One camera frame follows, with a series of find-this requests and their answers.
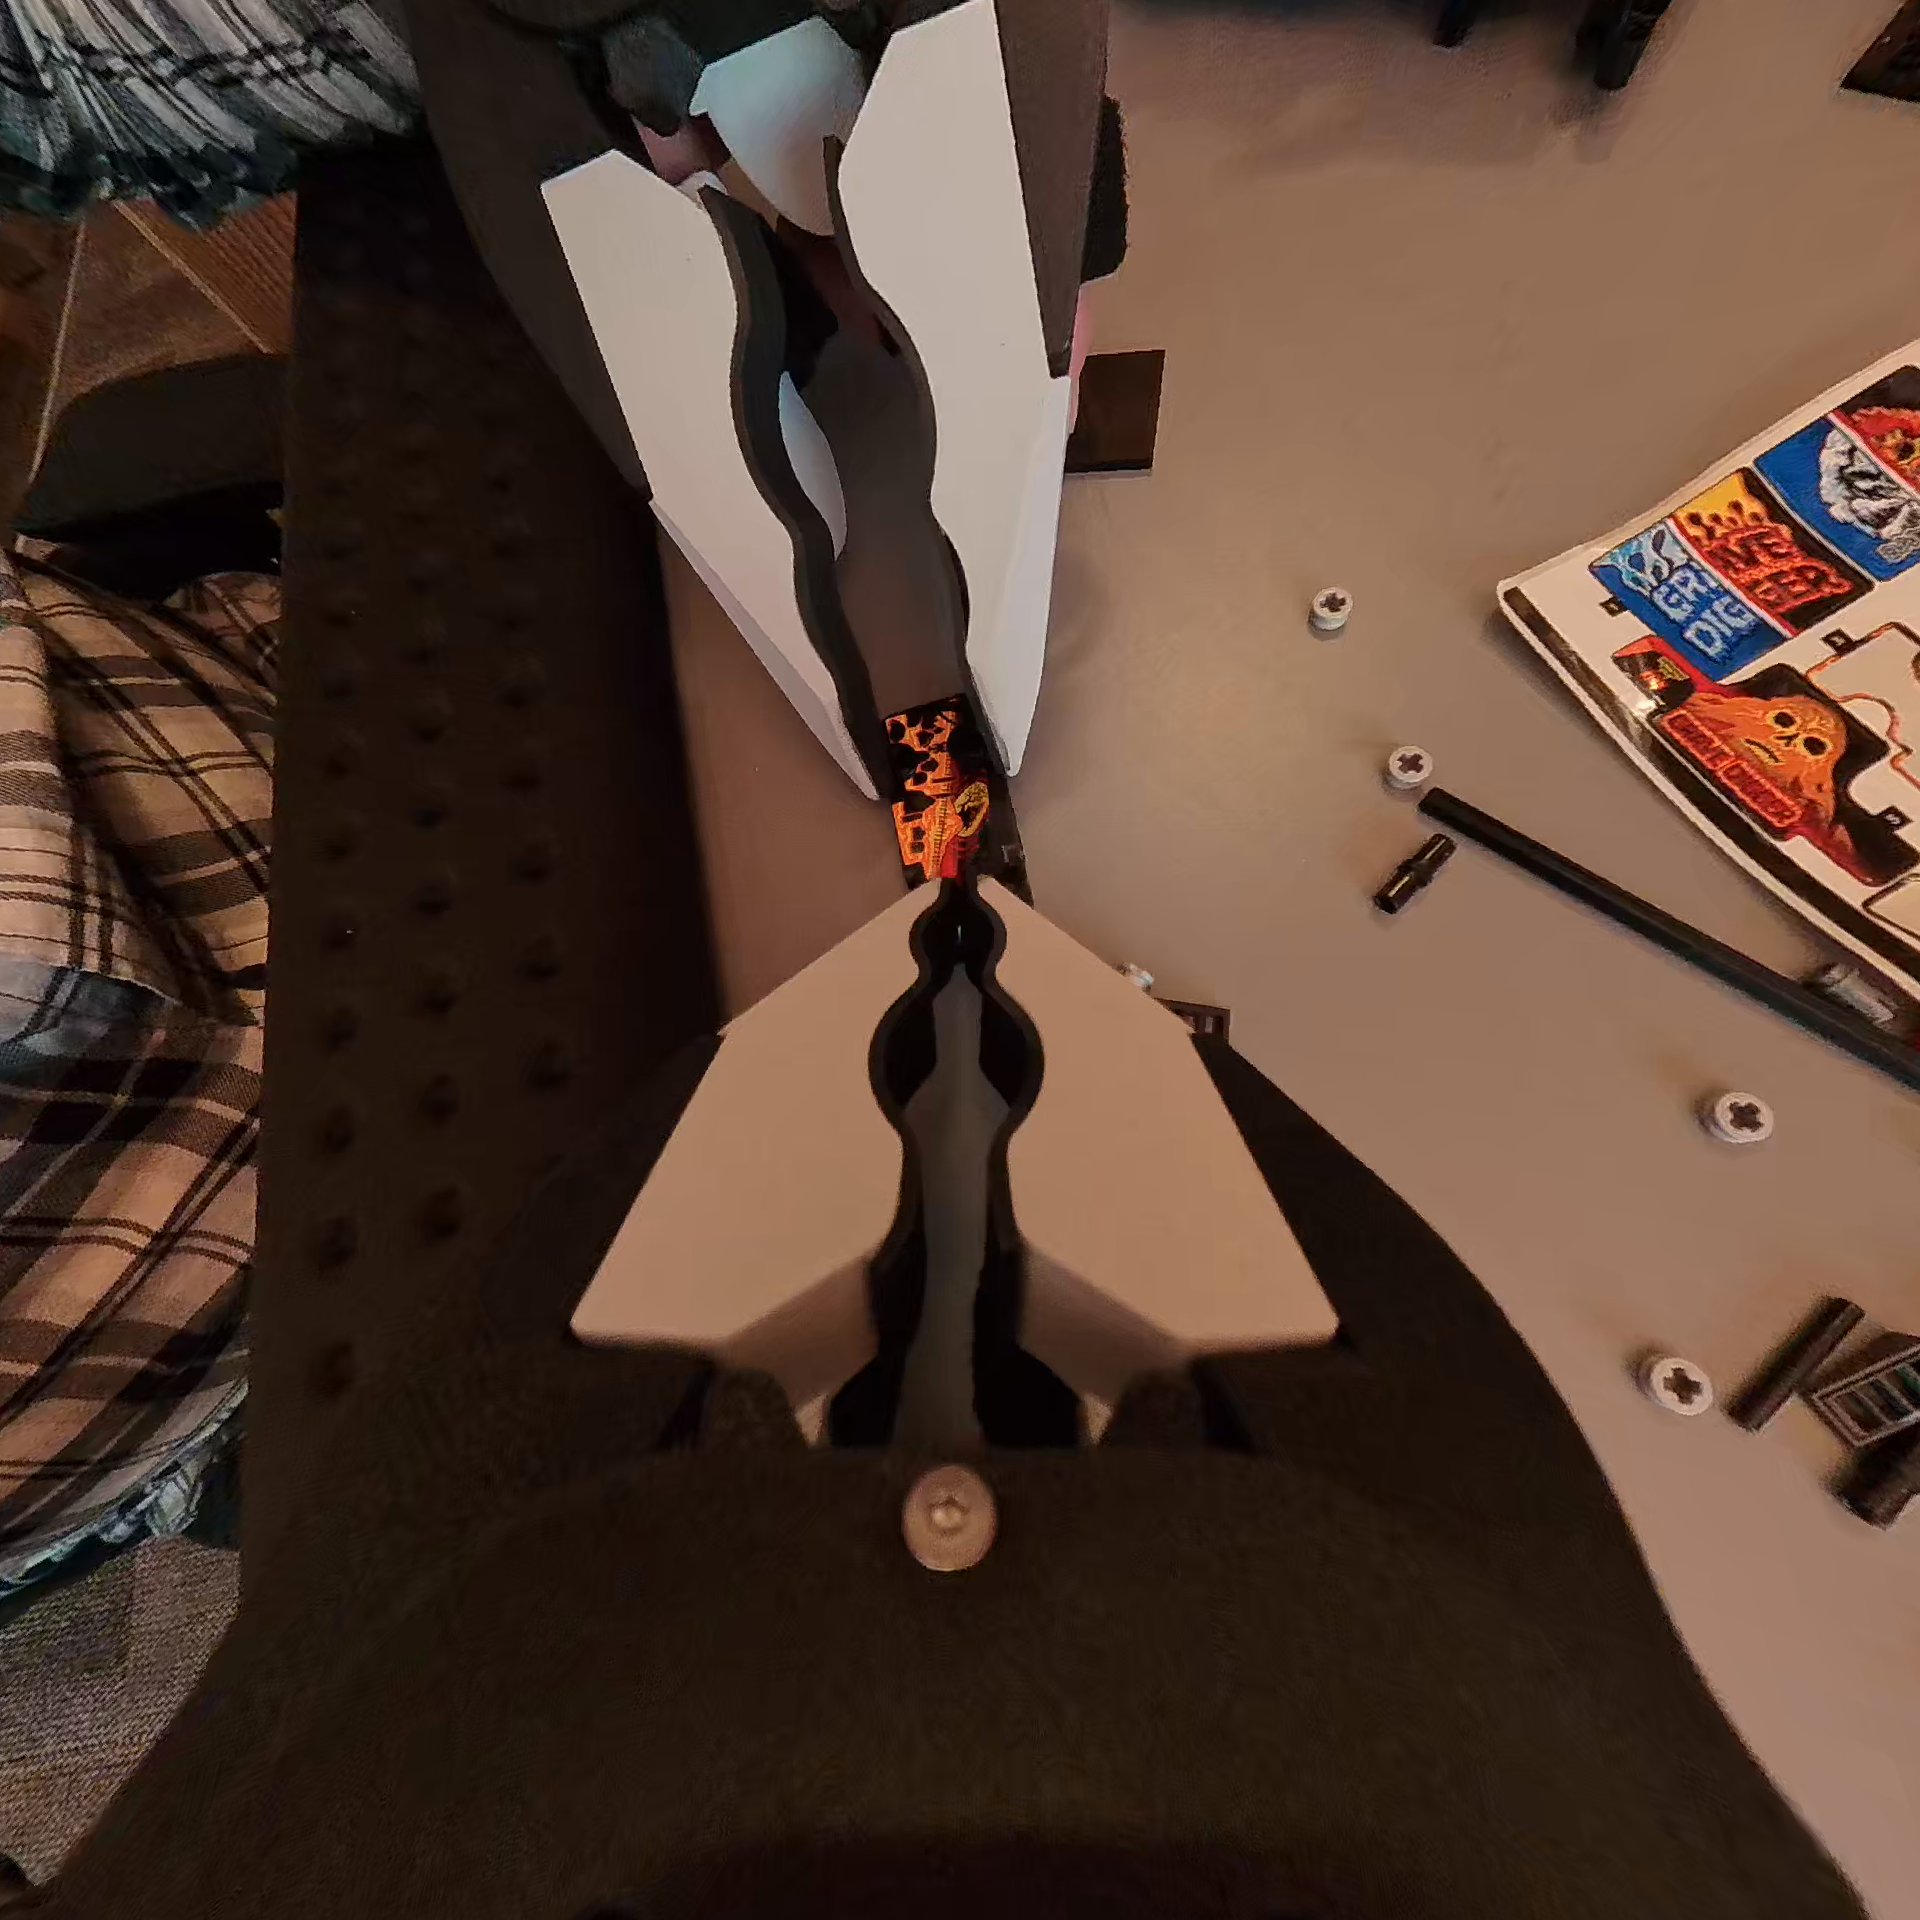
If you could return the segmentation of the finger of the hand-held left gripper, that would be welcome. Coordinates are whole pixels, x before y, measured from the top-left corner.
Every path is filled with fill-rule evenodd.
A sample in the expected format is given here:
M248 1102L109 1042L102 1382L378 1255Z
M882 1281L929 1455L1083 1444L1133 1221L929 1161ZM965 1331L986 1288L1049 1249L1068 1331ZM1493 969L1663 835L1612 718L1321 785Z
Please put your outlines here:
M929 506L965 598L963 664L1018 774L1052 622L1068 376L1042 344L995 4L889 36L833 162L833 211L931 408Z
M805 728L881 798L872 674L839 598L846 499L785 371L771 229L713 174L623 151L542 182L661 529Z

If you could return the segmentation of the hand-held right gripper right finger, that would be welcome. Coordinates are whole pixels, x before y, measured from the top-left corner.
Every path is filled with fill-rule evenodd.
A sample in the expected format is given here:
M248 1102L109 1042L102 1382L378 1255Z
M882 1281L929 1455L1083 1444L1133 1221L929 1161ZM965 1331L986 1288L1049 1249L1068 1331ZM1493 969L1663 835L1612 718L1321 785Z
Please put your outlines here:
M1078 1446L1152 1374L1322 1351L1338 1309L1188 1022L998 879L969 895L986 1161L975 1415Z

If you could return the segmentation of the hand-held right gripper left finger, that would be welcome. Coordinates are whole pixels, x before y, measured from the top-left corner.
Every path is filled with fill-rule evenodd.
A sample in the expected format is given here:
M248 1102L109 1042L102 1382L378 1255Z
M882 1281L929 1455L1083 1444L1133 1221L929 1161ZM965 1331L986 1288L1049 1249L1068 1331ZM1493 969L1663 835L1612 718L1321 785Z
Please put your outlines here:
M838 1444L885 1444L925 1305L922 1151L945 885L921 885L719 1034L571 1334L776 1381Z

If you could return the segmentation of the sticker sheet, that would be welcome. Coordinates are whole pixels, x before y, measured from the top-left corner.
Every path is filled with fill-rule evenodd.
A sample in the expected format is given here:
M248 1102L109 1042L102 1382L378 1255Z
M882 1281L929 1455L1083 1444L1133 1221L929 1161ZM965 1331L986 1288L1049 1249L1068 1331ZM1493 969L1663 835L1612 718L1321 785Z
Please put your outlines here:
M1498 604L1695 828L1918 994L1918 344Z

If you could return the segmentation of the person's left forearm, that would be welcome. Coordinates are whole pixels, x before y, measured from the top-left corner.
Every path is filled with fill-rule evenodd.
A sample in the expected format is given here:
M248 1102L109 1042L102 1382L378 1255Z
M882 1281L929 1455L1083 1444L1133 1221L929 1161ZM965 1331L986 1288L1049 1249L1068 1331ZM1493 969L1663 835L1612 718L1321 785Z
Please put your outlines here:
M6 4L3 209L208 229L311 154L419 129L396 4Z

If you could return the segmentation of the grey desk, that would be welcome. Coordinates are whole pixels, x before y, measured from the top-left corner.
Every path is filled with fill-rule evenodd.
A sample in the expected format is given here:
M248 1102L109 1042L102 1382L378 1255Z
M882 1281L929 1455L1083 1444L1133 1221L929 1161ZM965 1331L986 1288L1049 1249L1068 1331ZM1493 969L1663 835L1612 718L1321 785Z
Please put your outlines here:
M1673 495L1918 334L1918 108L1839 88L1893 4L1673 4L1635 79L1579 4L1128 4L1156 464L1063 495L1015 805L1036 905L1173 996L1448 1236L1613 1479L1696 1666L1876 1918L1918 1914L1918 1516L1632 1382L1741 1381L1822 1295L1918 1328L1918 1101L1465 845L1438 784L1789 975L1821 945L1522 649L1499 581ZM1348 588L1342 631L1309 604ZM1763 1096L1766 1142L1699 1125Z

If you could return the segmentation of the black smooth square tile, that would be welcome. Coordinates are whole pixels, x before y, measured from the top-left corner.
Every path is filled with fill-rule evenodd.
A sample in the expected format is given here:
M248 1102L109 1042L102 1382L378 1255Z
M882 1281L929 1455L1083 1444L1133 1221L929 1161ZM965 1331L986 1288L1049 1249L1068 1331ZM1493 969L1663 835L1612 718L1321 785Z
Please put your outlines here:
M1149 474L1156 461L1162 348L1088 354L1063 458L1066 476Z

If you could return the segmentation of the long black toy axle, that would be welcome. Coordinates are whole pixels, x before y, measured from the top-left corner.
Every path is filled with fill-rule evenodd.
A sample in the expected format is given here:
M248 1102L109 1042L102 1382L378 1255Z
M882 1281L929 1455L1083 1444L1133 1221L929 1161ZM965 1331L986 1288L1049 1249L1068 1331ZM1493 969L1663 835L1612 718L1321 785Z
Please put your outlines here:
M1918 1095L1918 1048L1889 1036L1882 1029L1846 1011L1839 1004L1816 994L1812 986L1781 975L1741 948L1721 944L1696 926L1651 905L1628 888L1583 869L1571 856L1532 841L1519 828L1491 818L1488 811L1442 791L1428 789L1416 801L1416 811L1448 828L1476 848L1493 854L1509 869L1545 882L1559 898L1586 912L1639 938L1645 945L1679 959L1692 972L1726 986L1728 991L1758 1004L1769 1014L1789 1019L1802 1034L1832 1046L1843 1058L1882 1075L1903 1092Z

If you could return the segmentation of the person's plaid shirt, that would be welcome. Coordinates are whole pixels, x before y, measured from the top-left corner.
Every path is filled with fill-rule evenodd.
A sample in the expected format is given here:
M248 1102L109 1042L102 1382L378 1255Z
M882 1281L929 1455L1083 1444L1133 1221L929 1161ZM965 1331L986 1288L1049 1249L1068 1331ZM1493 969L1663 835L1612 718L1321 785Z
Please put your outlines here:
M3 552L3 1611L181 1532L248 1371L281 586Z

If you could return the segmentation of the black toy grille tile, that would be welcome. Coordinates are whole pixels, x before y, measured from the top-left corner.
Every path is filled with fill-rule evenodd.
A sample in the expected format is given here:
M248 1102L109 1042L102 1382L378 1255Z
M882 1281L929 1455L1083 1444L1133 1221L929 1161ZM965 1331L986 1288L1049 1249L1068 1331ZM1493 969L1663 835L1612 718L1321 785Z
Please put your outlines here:
M1918 1426L1918 1338L1885 1334L1866 1354L1821 1381L1809 1405L1852 1451Z

